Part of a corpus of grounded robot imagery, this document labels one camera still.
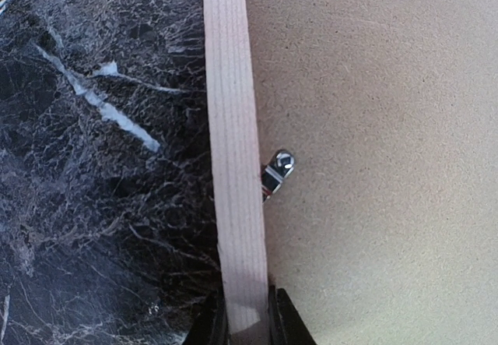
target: small metal object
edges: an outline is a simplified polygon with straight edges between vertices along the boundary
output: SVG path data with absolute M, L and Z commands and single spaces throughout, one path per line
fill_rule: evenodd
M 296 160 L 291 152 L 279 150 L 273 156 L 270 163 L 263 167 L 261 173 L 261 186 L 263 191 L 263 202 L 277 192 L 285 178 L 294 171 Z

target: light wood plank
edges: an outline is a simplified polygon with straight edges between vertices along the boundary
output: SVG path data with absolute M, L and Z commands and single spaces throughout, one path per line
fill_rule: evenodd
M 268 343 L 268 271 L 245 0 L 204 0 L 219 257 L 232 343 Z

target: wooden stick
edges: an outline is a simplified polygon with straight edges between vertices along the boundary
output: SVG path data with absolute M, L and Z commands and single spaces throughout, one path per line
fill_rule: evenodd
M 268 267 L 245 0 L 204 0 L 218 249 L 232 343 L 268 343 Z

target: marble countertop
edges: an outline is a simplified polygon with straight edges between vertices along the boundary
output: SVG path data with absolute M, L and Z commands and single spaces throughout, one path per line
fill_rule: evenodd
M 0 342 L 181 343 L 219 282 L 202 0 L 0 0 L 0 178 Z

